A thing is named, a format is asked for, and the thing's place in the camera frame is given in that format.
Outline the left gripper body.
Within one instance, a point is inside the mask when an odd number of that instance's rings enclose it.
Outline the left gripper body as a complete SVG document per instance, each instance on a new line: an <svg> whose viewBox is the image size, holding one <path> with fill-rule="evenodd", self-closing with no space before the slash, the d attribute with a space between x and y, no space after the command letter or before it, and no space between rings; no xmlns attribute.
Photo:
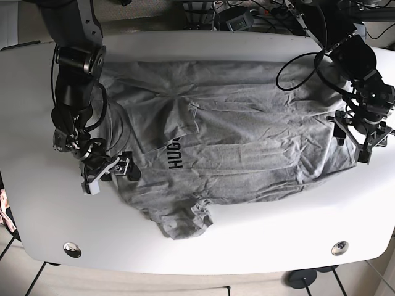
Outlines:
<svg viewBox="0 0 395 296"><path fill-rule="evenodd" d="M347 134L346 139L351 140L355 146L355 160L357 160L360 150L368 150L372 152L375 147L386 147L388 136L394 136L394 130L387 126L384 121L371 125L370 122L363 121L357 115L349 115L345 111L336 111L334 116L327 116L326 119L331 123L338 122L345 126L345 132ZM364 136L363 143L360 143L357 140L351 132L350 127L354 128Z"/></svg>

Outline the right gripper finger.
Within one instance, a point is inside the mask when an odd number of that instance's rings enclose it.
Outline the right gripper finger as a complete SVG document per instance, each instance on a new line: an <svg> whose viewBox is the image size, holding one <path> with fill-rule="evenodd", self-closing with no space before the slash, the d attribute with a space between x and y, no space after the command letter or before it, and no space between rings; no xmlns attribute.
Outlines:
<svg viewBox="0 0 395 296"><path fill-rule="evenodd" d="M128 164L126 176L129 181L139 181L141 178L141 170L134 162L130 162Z"/></svg>

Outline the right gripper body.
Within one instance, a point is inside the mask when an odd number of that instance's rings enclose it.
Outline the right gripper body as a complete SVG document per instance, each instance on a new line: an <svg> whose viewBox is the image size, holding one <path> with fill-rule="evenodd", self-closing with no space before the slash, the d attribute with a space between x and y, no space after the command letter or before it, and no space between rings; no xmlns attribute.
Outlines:
<svg viewBox="0 0 395 296"><path fill-rule="evenodd" d="M99 188L99 180L110 181L112 175L128 176L133 171L133 153L124 151L120 155L93 155L88 152L86 159L80 161L83 178L82 188Z"/></svg>

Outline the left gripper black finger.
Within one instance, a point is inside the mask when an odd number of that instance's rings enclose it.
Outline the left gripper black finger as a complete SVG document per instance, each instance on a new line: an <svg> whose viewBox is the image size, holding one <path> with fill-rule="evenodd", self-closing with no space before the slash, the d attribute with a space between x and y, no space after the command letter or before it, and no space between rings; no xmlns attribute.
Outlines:
<svg viewBox="0 0 395 296"><path fill-rule="evenodd" d="M347 134L345 132L345 126L342 123L335 122L333 136L336 138L339 146L344 145Z"/></svg>

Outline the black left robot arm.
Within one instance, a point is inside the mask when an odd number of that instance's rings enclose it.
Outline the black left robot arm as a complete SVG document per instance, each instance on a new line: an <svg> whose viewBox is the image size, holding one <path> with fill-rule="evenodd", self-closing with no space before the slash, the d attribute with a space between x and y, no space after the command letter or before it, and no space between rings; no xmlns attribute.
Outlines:
<svg viewBox="0 0 395 296"><path fill-rule="evenodd" d="M342 96L348 111L337 111L328 120L335 124L333 135L339 145L349 138L355 145L355 159L370 161L373 148L387 145L386 138L394 134L385 119L394 110L394 87L385 84L376 69L373 49L365 43L357 28L334 1L286 1L290 13L302 29L321 47L314 60L318 67L328 57L348 80L353 92L329 82L321 73L318 77Z"/></svg>

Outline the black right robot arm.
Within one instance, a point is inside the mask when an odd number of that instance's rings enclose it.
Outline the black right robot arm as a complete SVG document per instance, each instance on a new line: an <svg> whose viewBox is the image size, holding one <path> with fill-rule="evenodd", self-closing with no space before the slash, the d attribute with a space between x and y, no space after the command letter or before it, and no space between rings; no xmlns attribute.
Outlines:
<svg viewBox="0 0 395 296"><path fill-rule="evenodd" d="M71 153L79 162L83 190L99 192L100 180L112 175L138 181L139 168L131 152L107 153L107 141L91 137L106 117L107 94L99 82L106 47L92 1L36 1L44 24L55 42L52 65L59 71L51 79L55 127L54 149Z"/></svg>

